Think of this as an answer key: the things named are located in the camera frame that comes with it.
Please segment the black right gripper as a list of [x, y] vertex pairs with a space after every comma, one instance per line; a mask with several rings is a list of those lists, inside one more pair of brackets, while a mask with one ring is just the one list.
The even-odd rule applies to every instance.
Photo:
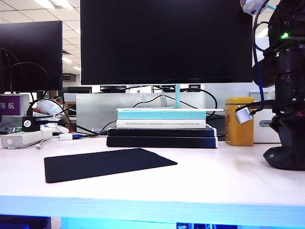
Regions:
[[[281, 148], [305, 149], [305, 117], [297, 113], [276, 113], [270, 127], [279, 133]], [[288, 132], [280, 132], [283, 127]]]

